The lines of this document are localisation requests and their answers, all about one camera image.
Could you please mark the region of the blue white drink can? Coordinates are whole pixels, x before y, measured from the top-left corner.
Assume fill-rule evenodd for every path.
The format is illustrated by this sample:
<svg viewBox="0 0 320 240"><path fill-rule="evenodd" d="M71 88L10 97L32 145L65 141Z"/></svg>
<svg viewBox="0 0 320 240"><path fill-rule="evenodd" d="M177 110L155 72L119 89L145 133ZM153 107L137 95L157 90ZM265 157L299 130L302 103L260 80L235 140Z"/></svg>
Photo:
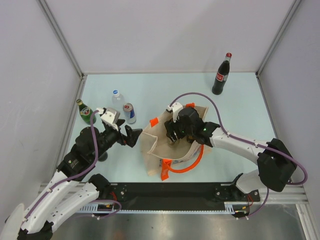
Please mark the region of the blue white drink can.
<svg viewBox="0 0 320 240"><path fill-rule="evenodd" d="M131 103L125 103L123 105L123 112L128 124L134 124L137 120L134 107Z"/></svg>

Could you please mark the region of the left aluminium corner post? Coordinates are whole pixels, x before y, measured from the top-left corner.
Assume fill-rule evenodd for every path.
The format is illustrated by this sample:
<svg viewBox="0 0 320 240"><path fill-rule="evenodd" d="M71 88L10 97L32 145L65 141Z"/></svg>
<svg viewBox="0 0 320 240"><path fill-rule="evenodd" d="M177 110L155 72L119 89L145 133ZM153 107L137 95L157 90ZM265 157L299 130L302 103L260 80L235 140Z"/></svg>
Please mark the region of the left aluminium corner post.
<svg viewBox="0 0 320 240"><path fill-rule="evenodd" d="M65 38L65 35L63 34L63 32L59 26L59 23L56 20L49 4L47 3L46 0L37 0L36 2L39 5L41 11L43 12L45 18L47 19L50 27L52 28L53 33L55 34L57 40L59 41L59 43L62 47L62 50L65 52L73 69L77 73L78 77L80 79L82 79L84 77L84 73L81 70L81 67L80 67L78 61L76 60L75 55L74 55L67 39Z"/></svg>

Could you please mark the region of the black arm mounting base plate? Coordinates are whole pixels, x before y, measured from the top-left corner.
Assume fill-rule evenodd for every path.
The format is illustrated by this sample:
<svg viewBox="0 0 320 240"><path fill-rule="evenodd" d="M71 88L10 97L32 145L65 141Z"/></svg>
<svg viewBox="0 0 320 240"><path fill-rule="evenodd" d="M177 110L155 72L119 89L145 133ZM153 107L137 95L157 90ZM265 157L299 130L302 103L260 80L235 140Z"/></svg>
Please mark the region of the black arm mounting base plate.
<svg viewBox="0 0 320 240"><path fill-rule="evenodd" d="M111 183L118 201L124 202L135 197L155 198L203 198L217 202L257 203L261 200L257 189L243 193L230 182L118 182Z"/></svg>

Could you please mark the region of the black gold drink can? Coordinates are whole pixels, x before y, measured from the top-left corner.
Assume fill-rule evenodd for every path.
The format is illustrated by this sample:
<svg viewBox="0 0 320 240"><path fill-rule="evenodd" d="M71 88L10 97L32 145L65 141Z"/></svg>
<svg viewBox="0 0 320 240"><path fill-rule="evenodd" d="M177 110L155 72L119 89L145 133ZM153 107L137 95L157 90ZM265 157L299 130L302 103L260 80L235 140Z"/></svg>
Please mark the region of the black gold drink can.
<svg viewBox="0 0 320 240"><path fill-rule="evenodd" d="M190 144L192 144L195 140L196 139L194 136L186 136L186 141Z"/></svg>

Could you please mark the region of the right aluminium corner post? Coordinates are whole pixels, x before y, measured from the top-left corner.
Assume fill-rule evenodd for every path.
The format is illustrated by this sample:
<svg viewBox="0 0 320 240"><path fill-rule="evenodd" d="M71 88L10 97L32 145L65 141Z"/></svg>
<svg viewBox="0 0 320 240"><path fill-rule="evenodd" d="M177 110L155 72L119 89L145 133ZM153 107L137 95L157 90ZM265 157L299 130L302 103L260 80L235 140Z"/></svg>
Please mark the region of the right aluminium corner post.
<svg viewBox="0 0 320 240"><path fill-rule="evenodd" d="M299 7L301 6L303 0L294 0L292 4L289 7L289 10L287 11L283 21L281 22L266 54L262 58L261 63L259 64L257 71L255 72L255 75L257 78L259 78L266 67L268 61L270 60L271 56L275 52L276 48L278 47L280 41L284 37L284 34L289 27L291 21L293 20L295 14L297 13Z"/></svg>

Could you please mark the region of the clear glass bottle green cap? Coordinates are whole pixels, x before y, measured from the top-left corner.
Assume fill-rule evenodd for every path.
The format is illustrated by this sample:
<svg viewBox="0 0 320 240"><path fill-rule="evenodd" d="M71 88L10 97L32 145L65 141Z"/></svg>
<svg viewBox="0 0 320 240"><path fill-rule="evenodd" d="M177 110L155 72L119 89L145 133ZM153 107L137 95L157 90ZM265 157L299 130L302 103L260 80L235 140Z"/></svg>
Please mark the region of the clear glass bottle green cap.
<svg viewBox="0 0 320 240"><path fill-rule="evenodd" d="M178 144L180 143L180 140L179 140L179 139L177 139L177 140L168 139L168 140L167 140L167 143L168 143L168 145L169 145L170 147L173 147L173 146L175 146L175 145L178 145Z"/></svg>

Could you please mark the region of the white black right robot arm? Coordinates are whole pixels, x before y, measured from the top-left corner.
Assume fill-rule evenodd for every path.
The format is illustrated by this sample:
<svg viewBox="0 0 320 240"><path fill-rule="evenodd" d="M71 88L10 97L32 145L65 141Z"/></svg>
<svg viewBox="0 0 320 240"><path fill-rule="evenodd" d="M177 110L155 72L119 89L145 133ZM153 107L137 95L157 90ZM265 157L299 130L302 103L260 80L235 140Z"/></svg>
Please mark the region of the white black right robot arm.
<svg viewBox="0 0 320 240"><path fill-rule="evenodd" d="M172 143L187 138L200 145L232 152L257 166L257 170L241 173L233 180L230 194L237 201L261 188L282 192L297 169L281 140L273 138L263 142L235 136L224 131L220 124L203 121L194 107L183 107L164 123L164 127Z"/></svg>

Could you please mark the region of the clear plastic water bottle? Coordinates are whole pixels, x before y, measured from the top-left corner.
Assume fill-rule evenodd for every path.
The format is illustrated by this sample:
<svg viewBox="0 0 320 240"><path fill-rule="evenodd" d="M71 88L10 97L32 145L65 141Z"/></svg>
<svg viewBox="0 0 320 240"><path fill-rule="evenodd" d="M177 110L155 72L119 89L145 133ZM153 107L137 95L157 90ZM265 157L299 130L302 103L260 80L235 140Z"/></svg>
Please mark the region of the clear plastic water bottle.
<svg viewBox="0 0 320 240"><path fill-rule="evenodd" d="M112 92L111 100L112 100L114 109L117 110L118 112L122 112L123 106L125 104L124 96L118 90L115 89Z"/></svg>

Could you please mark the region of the aluminium frame rail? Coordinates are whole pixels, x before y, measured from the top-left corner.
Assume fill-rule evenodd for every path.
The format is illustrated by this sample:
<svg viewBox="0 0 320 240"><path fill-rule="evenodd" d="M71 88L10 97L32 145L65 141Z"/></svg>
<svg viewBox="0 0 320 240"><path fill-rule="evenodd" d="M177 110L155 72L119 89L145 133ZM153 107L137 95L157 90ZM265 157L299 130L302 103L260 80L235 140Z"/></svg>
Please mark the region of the aluminium frame rail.
<svg viewBox="0 0 320 240"><path fill-rule="evenodd" d="M73 194L78 192L84 184L72 188L63 198L67 200ZM119 201L116 196L116 203L112 204L107 200L95 200L83 207L77 212L94 212L98 214L107 214L112 209L123 212L226 212L228 208L249 206L250 204L261 204L266 201L269 204L306 204L308 202L305 191L302 186L286 186L283 191L275 192L273 190L260 189L259 202L234 202L234 201L216 201L213 199L204 199L199 197L134 197L130 200Z"/></svg>

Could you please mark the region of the glass cola bottle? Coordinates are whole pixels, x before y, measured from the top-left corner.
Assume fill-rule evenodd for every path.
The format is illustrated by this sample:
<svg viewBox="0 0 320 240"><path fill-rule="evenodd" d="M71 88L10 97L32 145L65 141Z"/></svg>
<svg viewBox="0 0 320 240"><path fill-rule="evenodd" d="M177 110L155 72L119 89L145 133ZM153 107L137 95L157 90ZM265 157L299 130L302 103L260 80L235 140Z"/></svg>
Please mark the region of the glass cola bottle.
<svg viewBox="0 0 320 240"><path fill-rule="evenodd" d="M214 84L212 87L212 93L215 95L220 95L223 92L224 85L228 79L230 73L230 60L232 54L230 52L226 53L224 61L219 66L217 73L215 75Z"/></svg>

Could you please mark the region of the aluminium corner post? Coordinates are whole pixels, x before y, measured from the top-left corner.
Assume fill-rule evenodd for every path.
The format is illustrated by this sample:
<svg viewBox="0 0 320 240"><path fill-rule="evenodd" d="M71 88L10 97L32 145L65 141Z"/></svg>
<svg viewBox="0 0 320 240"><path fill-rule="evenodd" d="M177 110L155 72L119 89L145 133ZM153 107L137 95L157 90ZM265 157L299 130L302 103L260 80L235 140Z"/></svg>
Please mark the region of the aluminium corner post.
<svg viewBox="0 0 320 240"><path fill-rule="evenodd" d="M261 63L259 64L257 71L255 72L255 75L257 78L259 78L266 67L268 61L270 60L271 56L275 52L276 48L278 47L280 41L284 37L284 34L289 27L291 21L293 20L295 14L297 13L299 7L301 6L303 0L294 0L292 4L289 7L289 10L287 11L283 21L281 22L266 54L262 58Z"/></svg>
<svg viewBox="0 0 320 240"><path fill-rule="evenodd" d="M52 28L53 33L55 34L57 40L59 41L59 43L62 47L62 50L65 52L73 69L77 73L78 77L80 79L82 79L84 77L84 73L81 70L81 67L80 67L78 61L76 60L75 55L74 55L67 39L65 38L65 35L63 34L63 32L59 26L59 23L56 20L49 4L47 3L46 0L37 0L36 2L39 5L41 11L43 12L45 18L47 19L50 27Z"/></svg>

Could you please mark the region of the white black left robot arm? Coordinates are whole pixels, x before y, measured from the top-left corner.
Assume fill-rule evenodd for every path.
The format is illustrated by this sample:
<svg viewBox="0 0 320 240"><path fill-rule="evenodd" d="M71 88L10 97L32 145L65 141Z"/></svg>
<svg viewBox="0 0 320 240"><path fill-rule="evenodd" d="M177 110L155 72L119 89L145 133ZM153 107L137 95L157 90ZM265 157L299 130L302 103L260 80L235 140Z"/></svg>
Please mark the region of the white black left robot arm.
<svg viewBox="0 0 320 240"><path fill-rule="evenodd" d="M94 126L83 128L70 152L58 165L52 179L36 200L26 209L17 238L19 240L49 240L54 231L81 207L96 201L106 200L116 204L111 183L100 173L92 175L84 186L67 200L64 197L81 182L96 166L99 158L114 144L134 147L141 128L120 126L125 121L118 119L114 124L104 124L104 131Z"/></svg>

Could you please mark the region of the beige canvas tote bag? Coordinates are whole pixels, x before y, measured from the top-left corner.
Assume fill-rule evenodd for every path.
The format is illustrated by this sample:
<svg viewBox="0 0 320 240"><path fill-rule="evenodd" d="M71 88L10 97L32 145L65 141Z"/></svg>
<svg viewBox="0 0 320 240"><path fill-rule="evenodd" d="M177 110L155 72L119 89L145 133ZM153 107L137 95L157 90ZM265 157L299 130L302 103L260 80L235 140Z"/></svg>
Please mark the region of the beige canvas tote bag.
<svg viewBox="0 0 320 240"><path fill-rule="evenodd" d="M188 167L178 170L180 174L186 173L198 165L203 155L211 152L208 146L201 147L196 141L188 143L186 137L179 139L179 144L169 146L165 122L171 120L172 116L172 113L164 111L151 119L139 136L147 174L159 174L162 181L169 178L169 172L175 171L174 167L188 163Z"/></svg>

